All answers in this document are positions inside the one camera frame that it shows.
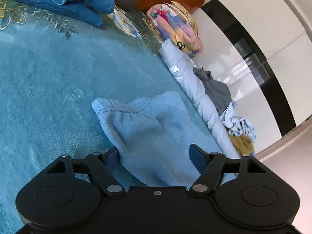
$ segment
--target screw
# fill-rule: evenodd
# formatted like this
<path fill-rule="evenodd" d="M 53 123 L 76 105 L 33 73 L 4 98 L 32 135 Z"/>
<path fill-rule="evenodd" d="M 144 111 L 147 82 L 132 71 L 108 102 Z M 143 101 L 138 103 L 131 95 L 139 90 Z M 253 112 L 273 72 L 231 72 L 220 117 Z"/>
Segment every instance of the screw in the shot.
<path fill-rule="evenodd" d="M 107 191 L 109 192 L 120 192 L 122 190 L 122 186 L 120 185 L 110 185 L 107 187 Z"/>
<path fill-rule="evenodd" d="M 154 194 L 155 195 L 162 195 L 163 193 L 161 191 L 155 191 Z"/>
<path fill-rule="evenodd" d="M 197 184 L 193 186 L 193 190 L 196 192 L 206 192 L 208 187 L 202 184 Z"/>

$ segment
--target floor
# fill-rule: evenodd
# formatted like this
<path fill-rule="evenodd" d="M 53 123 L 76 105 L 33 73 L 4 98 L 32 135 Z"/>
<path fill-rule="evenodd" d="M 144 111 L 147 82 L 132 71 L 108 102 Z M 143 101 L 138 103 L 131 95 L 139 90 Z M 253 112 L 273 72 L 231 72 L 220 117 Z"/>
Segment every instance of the floor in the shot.
<path fill-rule="evenodd" d="M 299 194 L 300 209 L 293 225 L 302 234 L 312 233 L 312 126 L 292 144 L 263 160 Z"/>

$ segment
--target mustard yellow cloth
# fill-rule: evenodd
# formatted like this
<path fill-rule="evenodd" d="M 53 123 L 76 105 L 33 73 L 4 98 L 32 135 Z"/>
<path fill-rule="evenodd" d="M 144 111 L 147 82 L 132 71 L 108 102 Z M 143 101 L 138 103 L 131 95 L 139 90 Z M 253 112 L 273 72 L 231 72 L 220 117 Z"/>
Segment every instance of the mustard yellow cloth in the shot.
<path fill-rule="evenodd" d="M 254 150 L 252 140 L 244 134 L 239 137 L 235 135 L 230 135 L 230 140 L 241 156 L 243 154 L 251 154 Z"/>

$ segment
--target gray garment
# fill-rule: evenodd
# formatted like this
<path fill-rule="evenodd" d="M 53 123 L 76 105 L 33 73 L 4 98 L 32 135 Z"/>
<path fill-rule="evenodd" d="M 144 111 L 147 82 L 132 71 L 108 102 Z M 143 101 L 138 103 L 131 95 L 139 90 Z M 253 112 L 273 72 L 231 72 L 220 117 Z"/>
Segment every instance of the gray garment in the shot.
<path fill-rule="evenodd" d="M 214 80 L 211 71 L 205 71 L 203 68 L 193 68 L 193 71 L 202 81 L 205 93 L 212 100 L 220 116 L 232 100 L 228 86 L 225 83 Z"/>

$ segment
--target bed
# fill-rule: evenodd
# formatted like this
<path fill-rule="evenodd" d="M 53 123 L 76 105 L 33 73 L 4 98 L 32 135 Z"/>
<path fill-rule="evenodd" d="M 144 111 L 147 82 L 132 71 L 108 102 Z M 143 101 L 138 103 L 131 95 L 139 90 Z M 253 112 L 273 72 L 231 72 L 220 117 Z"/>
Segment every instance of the bed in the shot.
<path fill-rule="evenodd" d="M 0 0 L 0 233 L 22 222 L 17 192 L 63 153 L 83 158 L 113 145 L 92 102 L 129 102 L 178 92 L 192 122 L 219 151 L 210 131 L 159 57 L 162 40 L 138 11 L 125 15 L 142 39 L 106 17 L 101 29 L 48 11 Z M 143 185 L 122 166 L 114 172 L 126 188 Z"/>

